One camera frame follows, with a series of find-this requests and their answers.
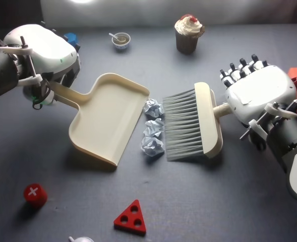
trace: cupcake wrapper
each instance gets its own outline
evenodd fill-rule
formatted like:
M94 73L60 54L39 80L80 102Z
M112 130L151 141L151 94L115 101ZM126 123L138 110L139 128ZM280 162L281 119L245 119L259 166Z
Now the cupcake wrapper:
M204 26L201 28L200 33L193 36L182 35L175 30L176 48L183 54L192 54L197 47L199 37L201 37L203 33Z

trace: small bowl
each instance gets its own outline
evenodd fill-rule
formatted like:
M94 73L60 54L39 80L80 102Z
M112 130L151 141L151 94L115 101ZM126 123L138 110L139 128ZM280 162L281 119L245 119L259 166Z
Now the small bowl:
M117 49L126 49L130 43L130 35L127 33L117 33L115 34L115 36L122 36L126 38L125 43L120 43L117 40L115 40L113 37L111 38L111 41L113 43L113 45L117 48Z

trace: crumpled foil ball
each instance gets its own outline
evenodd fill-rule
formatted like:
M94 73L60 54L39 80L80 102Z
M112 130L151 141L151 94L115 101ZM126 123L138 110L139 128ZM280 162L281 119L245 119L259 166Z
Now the crumpled foil ball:
M159 104L155 99L148 98L143 107L144 113L152 117L159 117L164 114L162 104Z
M153 157L165 151L163 142L155 137L144 137L141 144L142 150L150 157Z
M163 132L164 123L160 118L147 121L145 124L147 128L144 130L143 133L146 137L158 137Z

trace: spoon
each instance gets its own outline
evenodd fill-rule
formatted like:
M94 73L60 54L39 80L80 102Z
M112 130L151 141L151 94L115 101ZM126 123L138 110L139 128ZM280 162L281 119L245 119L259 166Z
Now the spoon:
M126 41L126 38L123 37L123 36L120 36L120 37L118 38L118 37L115 36L114 34L109 33L109 35L110 35L111 37L113 37L114 39L116 39L118 42L125 42L125 41Z

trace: cupcake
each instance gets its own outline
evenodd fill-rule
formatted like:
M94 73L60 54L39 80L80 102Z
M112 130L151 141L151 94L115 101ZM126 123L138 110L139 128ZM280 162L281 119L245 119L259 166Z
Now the cupcake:
M176 47L183 54L191 54L198 39L204 33L204 26L191 14L185 14L175 23Z

